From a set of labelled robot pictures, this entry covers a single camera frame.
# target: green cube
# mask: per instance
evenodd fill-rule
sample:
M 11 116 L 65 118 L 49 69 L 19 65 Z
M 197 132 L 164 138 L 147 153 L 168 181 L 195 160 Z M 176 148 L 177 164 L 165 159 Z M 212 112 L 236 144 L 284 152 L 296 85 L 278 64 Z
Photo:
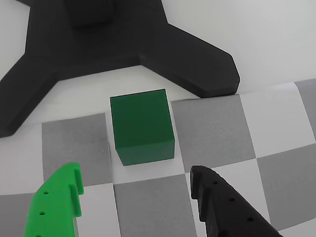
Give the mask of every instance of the green cube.
M 115 148 L 123 165 L 174 158 L 166 91 L 111 97 Z

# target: white table surface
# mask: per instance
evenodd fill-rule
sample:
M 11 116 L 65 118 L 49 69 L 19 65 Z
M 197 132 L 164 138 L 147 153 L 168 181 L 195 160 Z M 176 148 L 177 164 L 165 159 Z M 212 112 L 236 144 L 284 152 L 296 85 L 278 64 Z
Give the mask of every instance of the white table surface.
M 315 0 L 162 0 L 170 24 L 230 53 L 238 93 L 316 78 Z M 0 0 L 0 79 L 23 55 L 29 7 Z M 169 100 L 196 98 L 169 80 L 132 67 L 61 81 L 25 124 L 95 114 L 109 97 L 165 88 Z

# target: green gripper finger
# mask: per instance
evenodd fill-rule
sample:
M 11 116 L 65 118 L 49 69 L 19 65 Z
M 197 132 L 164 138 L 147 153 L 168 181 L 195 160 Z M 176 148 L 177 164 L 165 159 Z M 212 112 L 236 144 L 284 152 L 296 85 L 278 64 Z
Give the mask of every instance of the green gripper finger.
M 59 168 L 35 193 L 24 237 L 77 237 L 83 184 L 79 163 Z

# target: green block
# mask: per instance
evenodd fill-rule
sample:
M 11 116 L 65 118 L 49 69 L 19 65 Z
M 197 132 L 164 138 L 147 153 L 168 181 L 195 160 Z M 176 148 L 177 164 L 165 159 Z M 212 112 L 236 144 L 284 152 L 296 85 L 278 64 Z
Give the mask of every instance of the green block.
M 24 237 L 77 237 L 83 185 L 78 163 L 58 169 L 35 193 Z
M 166 92 L 111 97 L 115 148 L 123 165 L 174 158 Z

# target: black stand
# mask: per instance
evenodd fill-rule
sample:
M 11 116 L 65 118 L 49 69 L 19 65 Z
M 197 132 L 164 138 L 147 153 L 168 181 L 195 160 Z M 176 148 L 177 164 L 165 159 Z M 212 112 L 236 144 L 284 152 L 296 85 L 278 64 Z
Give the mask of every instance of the black stand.
M 282 237 L 232 186 L 204 166 L 191 168 L 191 195 L 208 237 Z
M 63 0 L 20 1 L 31 5 L 26 50 L 0 81 L 0 137 L 12 135 L 58 80 L 143 65 L 199 97 L 238 88 L 232 57 L 169 25 L 160 0 L 114 0 L 103 18 L 92 14 L 100 0 L 65 0 L 67 8 Z M 84 3 L 92 5 L 79 19 Z

